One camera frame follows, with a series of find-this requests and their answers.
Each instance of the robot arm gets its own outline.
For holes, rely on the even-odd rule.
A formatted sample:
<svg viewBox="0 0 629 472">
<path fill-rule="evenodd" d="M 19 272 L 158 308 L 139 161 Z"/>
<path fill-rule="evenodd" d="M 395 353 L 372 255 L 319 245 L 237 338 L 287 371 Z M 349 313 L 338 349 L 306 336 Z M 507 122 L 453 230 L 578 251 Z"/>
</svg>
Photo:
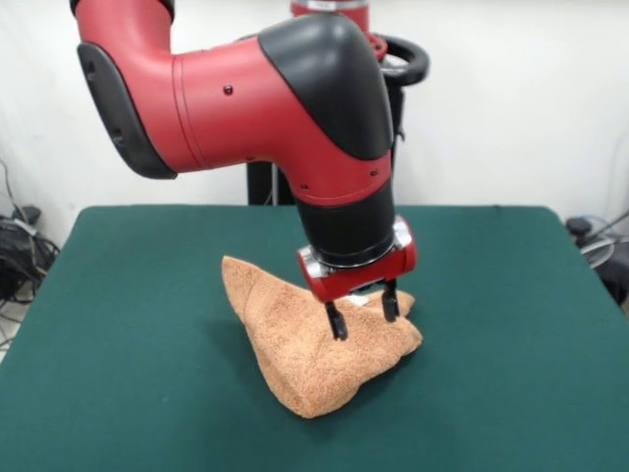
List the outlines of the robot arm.
<svg viewBox="0 0 629 472">
<path fill-rule="evenodd" d="M 254 160 L 290 183 L 310 245 L 299 262 L 333 333 L 347 329 L 334 300 L 415 266 L 396 218 L 384 80 L 361 30 L 314 15 L 209 50 L 173 55 L 174 0 L 71 0 L 87 84 L 109 136 L 144 177 Z"/>
</svg>

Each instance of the towel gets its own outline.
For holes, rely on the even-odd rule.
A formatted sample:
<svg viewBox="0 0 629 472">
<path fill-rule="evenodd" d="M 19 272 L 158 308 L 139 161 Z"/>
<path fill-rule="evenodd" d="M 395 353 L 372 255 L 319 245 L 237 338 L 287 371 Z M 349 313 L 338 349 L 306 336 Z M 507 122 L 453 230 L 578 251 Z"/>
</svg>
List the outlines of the towel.
<svg viewBox="0 0 629 472">
<path fill-rule="evenodd" d="M 415 299 L 398 291 L 401 316 L 390 324 L 381 291 L 336 302 L 349 338 L 334 340 L 323 304 L 308 290 L 230 257 L 222 264 L 227 297 L 245 326 L 259 368 L 277 399 L 303 418 L 341 408 L 368 380 L 422 344 L 406 318 Z"/>
</svg>

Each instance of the green table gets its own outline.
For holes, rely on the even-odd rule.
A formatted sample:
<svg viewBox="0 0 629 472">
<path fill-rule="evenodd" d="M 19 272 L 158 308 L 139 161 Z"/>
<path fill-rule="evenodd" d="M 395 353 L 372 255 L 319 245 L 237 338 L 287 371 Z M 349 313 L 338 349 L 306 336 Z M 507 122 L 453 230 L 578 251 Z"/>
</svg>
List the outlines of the green table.
<svg viewBox="0 0 629 472">
<path fill-rule="evenodd" d="M 294 208 L 85 211 L 0 366 L 0 470 L 629 470 L 629 329 L 557 217 L 400 212 L 425 344 L 307 421 L 220 278 L 228 254 L 303 284 Z"/>
</svg>

